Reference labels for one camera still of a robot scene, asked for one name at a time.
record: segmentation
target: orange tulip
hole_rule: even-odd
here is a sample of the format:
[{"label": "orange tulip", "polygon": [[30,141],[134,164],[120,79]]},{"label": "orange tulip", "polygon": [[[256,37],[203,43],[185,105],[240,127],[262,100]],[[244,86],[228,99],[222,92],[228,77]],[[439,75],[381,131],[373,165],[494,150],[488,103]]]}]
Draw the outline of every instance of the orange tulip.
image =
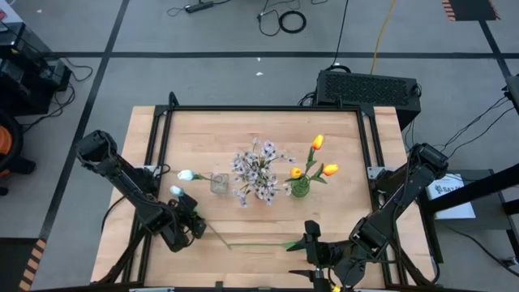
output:
[{"label": "orange tulip", "polygon": [[321,146],[323,146],[323,140],[324,140],[324,137],[321,134],[319,134],[319,135],[317,135],[317,137],[315,137],[314,143],[312,143],[311,146],[315,150],[319,150],[319,149],[321,149]]},{"label": "orange tulip", "polygon": [[293,167],[291,170],[290,170],[290,177],[292,178],[300,178],[301,177],[301,169],[297,168],[297,167]]},{"label": "orange tulip", "polygon": [[326,165],[323,168],[323,174],[326,174],[326,176],[330,176],[332,174],[335,174],[339,170],[339,165]]}]

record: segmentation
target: yellow cable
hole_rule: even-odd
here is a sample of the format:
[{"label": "yellow cable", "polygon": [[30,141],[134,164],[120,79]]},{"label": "yellow cable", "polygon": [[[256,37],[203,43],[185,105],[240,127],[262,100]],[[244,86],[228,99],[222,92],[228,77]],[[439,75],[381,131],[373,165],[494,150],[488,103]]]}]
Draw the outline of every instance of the yellow cable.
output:
[{"label": "yellow cable", "polygon": [[373,54],[373,62],[371,63],[371,71],[370,74],[373,74],[373,70],[375,69],[376,64],[376,54],[379,51],[379,43],[382,39],[382,35],[384,35],[384,31],[386,30],[386,25],[388,25],[389,19],[391,18],[392,9],[395,7],[396,0],[391,1],[391,7],[389,7],[389,11],[386,14],[386,19],[384,20],[384,24],[382,24],[382,28],[380,29],[379,37],[376,39],[375,53]]}]

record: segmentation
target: orange stripe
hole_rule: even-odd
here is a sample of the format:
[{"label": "orange stripe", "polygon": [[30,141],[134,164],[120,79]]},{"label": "orange stripe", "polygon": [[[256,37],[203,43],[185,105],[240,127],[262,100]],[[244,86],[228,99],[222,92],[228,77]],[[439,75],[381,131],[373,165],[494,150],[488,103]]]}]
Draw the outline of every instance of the orange stripe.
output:
[{"label": "orange stripe", "polygon": [[21,281],[19,283],[19,288],[23,291],[29,291],[31,289],[31,286],[27,284],[25,281]]},{"label": "orange stripe", "polygon": [[29,259],[29,262],[27,263],[27,265],[31,268],[34,268],[34,269],[38,269],[38,263],[35,262],[34,260],[32,259]]},{"label": "orange stripe", "polygon": [[26,277],[27,279],[29,279],[31,281],[34,281],[34,274],[31,273],[31,271],[29,271],[29,270],[25,270],[24,277]]},{"label": "orange stripe", "polygon": [[36,249],[32,249],[32,255],[35,256],[36,258],[40,259],[40,260],[41,260],[41,257],[43,256],[41,254],[41,252],[37,251]]},{"label": "orange stripe", "polygon": [[43,240],[39,239],[39,240],[36,242],[36,245],[37,245],[38,247],[41,247],[41,248],[43,249],[43,248],[45,248],[45,245],[46,245],[46,244],[45,244],[45,242],[44,242]]}]

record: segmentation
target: floor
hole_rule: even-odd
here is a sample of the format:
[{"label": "floor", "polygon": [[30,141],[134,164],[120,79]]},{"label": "floor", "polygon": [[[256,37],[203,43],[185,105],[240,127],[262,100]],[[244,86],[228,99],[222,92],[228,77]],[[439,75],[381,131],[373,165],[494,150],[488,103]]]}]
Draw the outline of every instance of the floor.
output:
[{"label": "floor", "polygon": [[[301,0],[305,30],[267,37],[260,34],[256,19],[264,1],[233,0],[192,15],[165,13],[194,2],[18,0],[13,4],[54,52],[94,69],[86,81],[73,82],[77,97],[62,116],[45,120],[25,136],[24,155],[37,163],[36,172],[2,181],[11,193],[0,198],[4,222],[0,237],[48,239],[34,290],[86,285],[90,280],[112,187],[74,161],[70,152],[74,140],[102,129],[122,144],[132,107],[164,104],[171,90],[183,105],[295,105],[313,90],[319,70],[332,61],[344,9],[339,0],[317,6]],[[515,17],[519,2],[493,3],[501,20],[483,23],[490,29],[485,35],[479,22],[449,21],[440,0],[397,1],[375,74],[416,78],[422,85],[415,141],[446,142],[502,97],[504,75],[519,73]],[[340,64],[369,73],[389,6],[389,0],[350,0]],[[289,9],[285,4],[277,8]],[[271,16],[262,22],[268,32],[276,29]],[[287,19],[288,26],[296,22]],[[494,49],[489,45],[492,39]],[[74,70],[78,76],[88,73]],[[484,131],[510,106],[490,112],[453,146]],[[518,116],[505,115],[484,137],[457,151],[449,161],[451,168],[499,171],[517,163],[518,129]],[[504,196],[516,199],[519,189],[511,188]],[[48,214],[49,206],[57,212]],[[52,229],[42,229],[43,225]],[[445,258],[440,284],[517,290],[519,279],[472,242],[442,228],[438,232]],[[512,255],[504,232],[471,234],[498,257]]]}]

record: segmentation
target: orange object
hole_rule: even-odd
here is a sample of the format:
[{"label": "orange object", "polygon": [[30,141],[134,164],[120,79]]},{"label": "orange object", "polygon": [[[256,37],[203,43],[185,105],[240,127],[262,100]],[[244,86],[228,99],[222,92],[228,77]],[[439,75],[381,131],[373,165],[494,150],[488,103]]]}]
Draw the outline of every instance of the orange object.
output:
[{"label": "orange object", "polygon": [[315,137],[314,143],[312,143],[311,146],[315,150],[319,150],[319,149],[321,149],[321,146],[323,146],[323,141],[324,141],[324,137],[321,134],[319,134],[319,135],[317,135],[317,137]]},{"label": "orange object", "polygon": [[290,177],[291,178],[300,178],[301,177],[301,169],[297,168],[297,167],[293,167],[291,170],[290,170]]},{"label": "orange object", "polygon": [[[13,145],[13,137],[11,133],[5,128],[0,126],[0,153],[8,154]],[[9,170],[4,170],[0,173],[0,176],[9,174]]]},{"label": "orange object", "polygon": [[326,165],[323,168],[323,174],[326,174],[326,176],[330,176],[332,174],[335,174],[339,170],[339,165]]}]

